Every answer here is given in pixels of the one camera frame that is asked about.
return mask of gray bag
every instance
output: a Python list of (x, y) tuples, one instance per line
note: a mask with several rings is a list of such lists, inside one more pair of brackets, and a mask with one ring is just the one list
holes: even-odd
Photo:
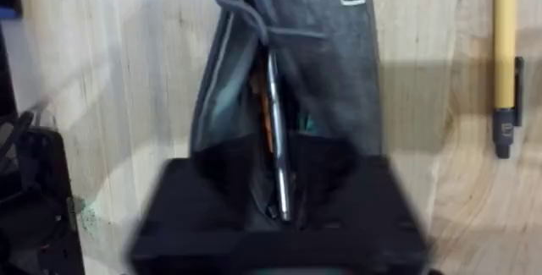
[[(276, 52), (286, 95), (303, 117), (286, 124), (289, 134), (347, 139), (362, 155), (382, 153), (372, 0), (216, 1), (223, 11), (196, 104), (192, 154), (262, 133), (261, 107), (250, 86), (262, 50)], [(260, 212), (275, 191), (260, 164), (264, 154), (254, 150), (253, 160), (260, 161), (250, 173)]]

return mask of wooden wall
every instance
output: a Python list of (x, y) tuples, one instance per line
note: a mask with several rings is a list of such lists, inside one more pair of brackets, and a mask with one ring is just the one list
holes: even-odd
[[(160, 166), (187, 153), (218, 7), (23, 2), (25, 18), (3, 23), (19, 108), (34, 108), (64, 137), (87, 273), (128, 272), (124, 249)], [(448, 274), (535, 274), (542, 6), (520, 0), (528, 119), (507, 162), (495, 160), (489, 137), (491, 7), (375, 0), (386, 144), (412, 205), (427, 227), (433, 219)]]

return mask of metal pen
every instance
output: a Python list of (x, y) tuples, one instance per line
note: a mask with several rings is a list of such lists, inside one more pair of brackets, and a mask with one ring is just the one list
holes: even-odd
[(273, 138), (274, 171), (277, 183), (280, 216), (283, 221), (291, 220), (290, 175), (288, 169), (288, 147), (286, 144), (285, 118), (279, 95), (279, 74), (277, 57), (269, 51), (267, 68), (267, 91), (271, 134)]

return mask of yellow pole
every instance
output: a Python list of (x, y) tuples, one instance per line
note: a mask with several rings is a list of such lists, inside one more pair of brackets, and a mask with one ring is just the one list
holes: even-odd
[(517, 0), (495, 0), (495, 108), (514, 107)]

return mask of drawstring cord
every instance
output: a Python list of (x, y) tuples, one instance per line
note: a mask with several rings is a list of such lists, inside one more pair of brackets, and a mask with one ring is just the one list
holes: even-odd
[(274, 36), (302, 36), (312, 39), (324, 39), (325, 35), (312, 30), (289, 29), (273, 27), (265, 24), (262, 15), (245, 0), (216, 0), (217, 4), (234, 14), (239, 14), (251, 26), (264, 46), (269, 45), (269, 35)]

